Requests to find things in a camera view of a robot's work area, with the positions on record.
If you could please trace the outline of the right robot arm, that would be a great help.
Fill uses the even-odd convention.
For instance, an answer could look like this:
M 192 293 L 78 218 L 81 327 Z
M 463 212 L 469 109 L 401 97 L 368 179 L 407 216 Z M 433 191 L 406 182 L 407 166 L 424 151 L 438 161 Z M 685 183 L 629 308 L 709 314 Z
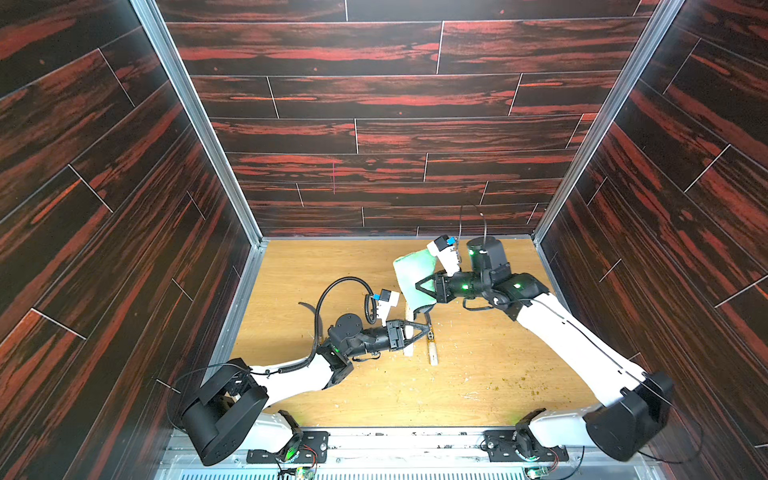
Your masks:
M 427 312 L 438 303 L 482 298 L 549 346 L 598 401 L 578 410 L 529 413 L 514 429 L 521 458 L 536 460 L 546 449 L 578 446 L 625 462 L 666 427 L 674 394 L 666 374 L 647 373 L 578 321 L 536 277 L 513 272 L 500 240 L 477 237 L 467 249 L 467 271 L 457 239 L 447 235 L 395 260 L 408 306 Z

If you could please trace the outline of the green and black rag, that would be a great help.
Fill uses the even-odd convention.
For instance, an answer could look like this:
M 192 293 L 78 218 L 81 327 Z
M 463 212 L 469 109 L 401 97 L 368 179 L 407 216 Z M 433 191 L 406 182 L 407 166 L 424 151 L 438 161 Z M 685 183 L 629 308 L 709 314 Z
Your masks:
M 406 306 L 411 311 L 418 311 L 425 307 L 431 307 L 437 300 L 416 288 L 416 284 L 427 279 L 425 289 L 434 292 L 434 281 L 437 258 L 428 249 L 422 249 L 411 254 L 397 258 L 393 262 L 395 276 L 403 294 Z

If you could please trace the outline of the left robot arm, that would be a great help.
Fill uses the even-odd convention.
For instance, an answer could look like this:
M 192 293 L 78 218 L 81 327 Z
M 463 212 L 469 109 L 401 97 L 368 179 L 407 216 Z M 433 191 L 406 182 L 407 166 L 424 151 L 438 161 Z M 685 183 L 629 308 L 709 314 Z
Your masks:
M 299 455 L 304 433 L 287 411 L 268 414 L 266 408 L 336 386 L 363 355 L 403 350 L 429 331 L 427 324 L 404 320 L 365 329 L 359 316 L 345 314 L 328 329 L 328 337 L 306 365 L 277 365 L 257 372 L 236 358 L 220 366 L 184 400 L 182 427 L 206 467 L 241 448 L 291 461 Z

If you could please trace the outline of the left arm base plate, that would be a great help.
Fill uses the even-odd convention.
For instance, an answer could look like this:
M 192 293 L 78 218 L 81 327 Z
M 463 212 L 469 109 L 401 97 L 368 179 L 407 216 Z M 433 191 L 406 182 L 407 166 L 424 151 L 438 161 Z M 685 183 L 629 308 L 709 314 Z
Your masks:
M 324 464 L 328 456 L 330 432 L 324 430 L 303 430 L 294 434 L 286 446 L 276 453 L 267 450 L 249 450 L 246 463 L 276 465 L 278 462 L 289 465 Z

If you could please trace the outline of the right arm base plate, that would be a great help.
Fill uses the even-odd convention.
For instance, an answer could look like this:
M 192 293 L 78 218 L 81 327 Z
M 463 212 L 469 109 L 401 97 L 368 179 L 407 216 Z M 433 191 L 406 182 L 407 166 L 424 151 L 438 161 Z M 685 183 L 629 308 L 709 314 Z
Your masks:
M 487 453 L 491 462 L 565 462 L 567 450 L 560 447 L 544 447 L 527 430 L 486 430 L 480 449 Z

